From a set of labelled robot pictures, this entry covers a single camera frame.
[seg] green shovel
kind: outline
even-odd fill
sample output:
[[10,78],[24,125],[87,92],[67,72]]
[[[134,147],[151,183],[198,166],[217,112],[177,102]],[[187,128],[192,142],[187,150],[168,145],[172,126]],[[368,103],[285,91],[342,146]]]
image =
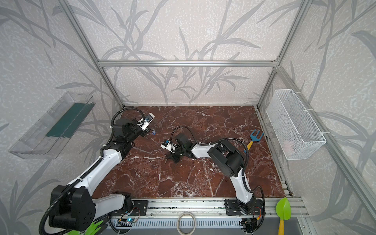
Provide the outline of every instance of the green shovel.
[[276,212],[279,218],[281,219],[279,221],[278,235],[284,235],[285,234],[284,220],[288,220],[291,218],[291,207],[290,207],[290,203],[288,202],[287,197],[279,200],[276,206]]

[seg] red marble tabletop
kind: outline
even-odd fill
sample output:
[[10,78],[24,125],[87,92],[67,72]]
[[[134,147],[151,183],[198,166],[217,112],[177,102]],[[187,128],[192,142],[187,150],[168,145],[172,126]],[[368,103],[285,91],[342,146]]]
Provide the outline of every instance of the red marble tabletop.
[[[145,114],[155,115],[151,132],[135,140],[136,146],[127,158],[114,167],[95,190],[93,197],[104,197],[112,192],[129,192],[136,197],[235,197],[230,178],[221,174],[210,158],[187,157],[175,164],[167,160],[167,150],[160,147],[179,125],[189,126],[199,142],[215,141],[224,137],[250,142],[254,129],[261,130],[253,106],[141,106]],[[136,111],[126,111],[123,117],[140,117]],[[184,128],[189,139],[190,133]],[[274,162],[265,137],[253,143],[246,169],[249,185],[262,186],[266,197],[284,197]]]

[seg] wallpaper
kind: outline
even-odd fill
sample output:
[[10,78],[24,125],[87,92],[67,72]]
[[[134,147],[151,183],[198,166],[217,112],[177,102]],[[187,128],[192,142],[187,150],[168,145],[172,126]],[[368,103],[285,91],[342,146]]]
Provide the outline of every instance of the wallpaper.
[[255,105],[271,68],[111,67],[106,72],[125,104]]
[[312,5],[283,67],[376,194],[376,1]]
[[[0,1],[0,234],[38,234],[51,190],[98,156],[118,106],[57,2]],[[54,160],[21,159],[9,148],[67,91],[96,103]]]
[[337,164],[322,146],[306,160],[287,161],[266,114],[274,90],[287,89],[277,75],[260,106],[268,136],[289,181],[289,190],[302,197],[317,234],[376,234],[376,224],[361,204]]
[[97,57],[276,59],[300,0],[69,0]]

